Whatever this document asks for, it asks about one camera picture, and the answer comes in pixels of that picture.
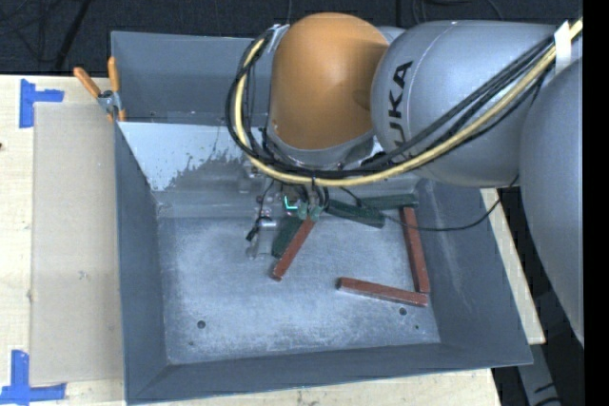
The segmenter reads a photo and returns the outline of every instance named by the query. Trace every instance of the brown wooden stick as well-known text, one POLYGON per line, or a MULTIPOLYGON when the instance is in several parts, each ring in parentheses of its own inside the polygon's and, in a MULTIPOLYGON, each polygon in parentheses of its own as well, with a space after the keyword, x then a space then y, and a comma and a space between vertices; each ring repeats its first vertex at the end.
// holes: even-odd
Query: brown wooden stick
POLYGON ((406 242, 408 259, 410 260, 410 271, 415 289, 419 293, 429 293, 429 276, 425 254, 421 245, 421 234, 417 230, 417 217, 413 208, 405 206, 400 208, 400 221, 402 222, 403 239, 406 242))
POLYGON ((413 304, 415 306, 427 306, 427 295, 415 293, 405 289, 384 286, 367 280, 355 280, 353 278, 339 278, 337 289, 348 293, 367 296, 376 300, 393 301, 402 304, 413 304))

